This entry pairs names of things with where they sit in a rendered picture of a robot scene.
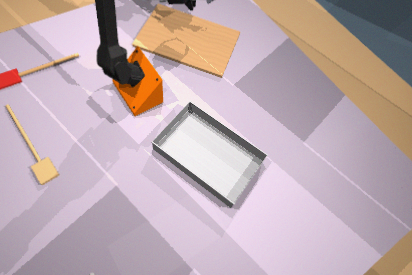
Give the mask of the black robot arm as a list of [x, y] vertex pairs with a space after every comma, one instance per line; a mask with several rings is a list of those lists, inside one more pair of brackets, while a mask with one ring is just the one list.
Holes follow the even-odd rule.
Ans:
[[119, 44], [115, 1], [95, 0], [95, 5], [100, 37], [96, 63], [104, 75], [122, 85], [131, 84], [134, 88], [145, 77], [145, 74], [138, 61], [129, 63], [127, 49]]

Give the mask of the red spatula with wooden handle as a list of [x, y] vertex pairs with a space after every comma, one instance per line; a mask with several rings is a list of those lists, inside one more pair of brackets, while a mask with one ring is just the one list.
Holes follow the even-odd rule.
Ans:
[[29, 69], [29, 70], [26, 70], [26, 71], [23, 71], [23, 72], [20, 72], [20, 73], [18, 73], [17, 69], [13, 69], [13, 70], [10, 70], [10, 71], [7, 71], [7, 72], [0, 73], [0, 89], [11, 86], [11, 85], [14, 85], [14, 84], [19, 83], [19, 82], [22, 82], [20, 76], [35, 72], [37, 70], [46, 68], [48, 66], [51, 66], [51, 65], [54, 65], [54, 64], [66, 61], [66, 60], [69, 60], [69, 59], [77, 57], [77, 56], [79, 56], [79, 53], [75, 53], [75, 54], [66, 56], [64, 58], [54, 60], [52, 62], [40, 65], [38, 67]]

